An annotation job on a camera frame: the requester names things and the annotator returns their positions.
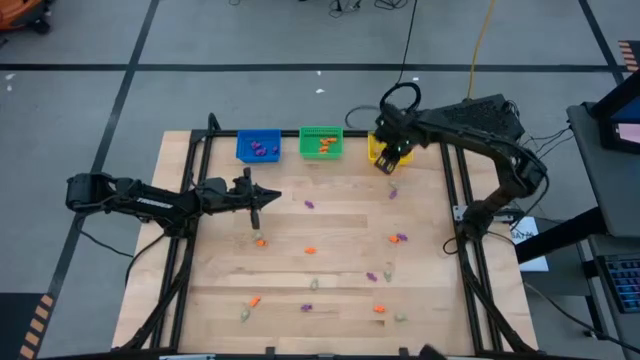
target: green basket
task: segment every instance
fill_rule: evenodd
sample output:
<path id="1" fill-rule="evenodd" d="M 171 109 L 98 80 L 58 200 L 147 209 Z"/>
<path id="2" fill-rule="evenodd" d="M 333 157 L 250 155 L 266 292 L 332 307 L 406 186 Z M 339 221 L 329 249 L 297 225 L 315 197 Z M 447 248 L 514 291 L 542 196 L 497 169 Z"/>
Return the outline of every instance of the green basket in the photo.
<path id="1" fill-rule="evenodd" d="M 329 151 L 320 152 L 321 139 L 336 138 Z M 337 159 L 342 156 L 344 139 L 342 128 L 337 126 L 304 126 L 300 128 L 300 154 L 305 159 Z"/>

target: computer monitor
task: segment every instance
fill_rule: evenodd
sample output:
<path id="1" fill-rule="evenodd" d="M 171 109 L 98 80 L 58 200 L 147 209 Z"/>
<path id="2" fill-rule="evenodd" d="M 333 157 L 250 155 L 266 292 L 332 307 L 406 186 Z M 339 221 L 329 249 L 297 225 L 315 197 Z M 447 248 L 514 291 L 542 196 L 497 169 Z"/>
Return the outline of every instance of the computer monitor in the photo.
<path id="1" fill-rule="evenodd" d="M 640 154 L 640 72 L 633 73 L 590 109 L 604 148 Z"/>

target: blue basket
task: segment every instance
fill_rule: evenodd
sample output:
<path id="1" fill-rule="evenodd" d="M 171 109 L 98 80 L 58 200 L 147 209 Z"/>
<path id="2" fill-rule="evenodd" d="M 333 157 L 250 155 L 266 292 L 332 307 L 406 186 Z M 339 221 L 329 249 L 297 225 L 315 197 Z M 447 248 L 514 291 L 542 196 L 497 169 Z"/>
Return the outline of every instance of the blue basket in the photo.
<path id="1" fill-rule="evenodd" d="M 238 143 L 236 145 L 236 157 L 245 163 L 278 162 L 282 152 L 282 134 L 279 129 L 264 130 L 240 130 L 238 131 Z M 251 148 L 251 143 L 257 141 L 267 149 L 264 156 L 256 155 Z M 278 152 L 273 153 L 273 147 L 278 147 Z"/>

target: white paper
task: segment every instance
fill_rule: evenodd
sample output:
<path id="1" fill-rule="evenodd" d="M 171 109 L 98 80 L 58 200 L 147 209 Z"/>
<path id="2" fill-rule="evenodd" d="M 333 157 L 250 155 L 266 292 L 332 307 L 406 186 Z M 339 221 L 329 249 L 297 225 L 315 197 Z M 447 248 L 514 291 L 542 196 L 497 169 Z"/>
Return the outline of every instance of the white paper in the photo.
<path id="1" fill-rule="evenodd" d="M 524 217 L 518 226 L 511 230 L 511 238 L 516 244 L 536 235 L 538 235 L 538 227 L 536 226 L 536 220 L 531 216 Z M 541 256 L 520 264 L 520 271 L 549 271 L 549 265 L 547 264 L 547 259 Z"/>

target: yellow basket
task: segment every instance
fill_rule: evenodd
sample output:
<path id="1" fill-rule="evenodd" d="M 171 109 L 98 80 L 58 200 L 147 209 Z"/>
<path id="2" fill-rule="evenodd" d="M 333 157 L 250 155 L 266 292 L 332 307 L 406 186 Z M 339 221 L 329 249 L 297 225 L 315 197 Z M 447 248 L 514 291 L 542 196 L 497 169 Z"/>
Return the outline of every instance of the yellow basket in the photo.
<path id="1" fill-rule="evenodd" d="M 376 162 L 378 156 L 387 147 L 386 144 L 376 141 L 376 138 L 373 134 L 369 133 L 367 136 L 367 153 L 369 154 L 369 162 L 372 164 Z M 408 165 L 413 161 L 413 151 L 409 153 L 407 156 L 403 156 L 402 159 L 398 162 L 398 165 Z"/>

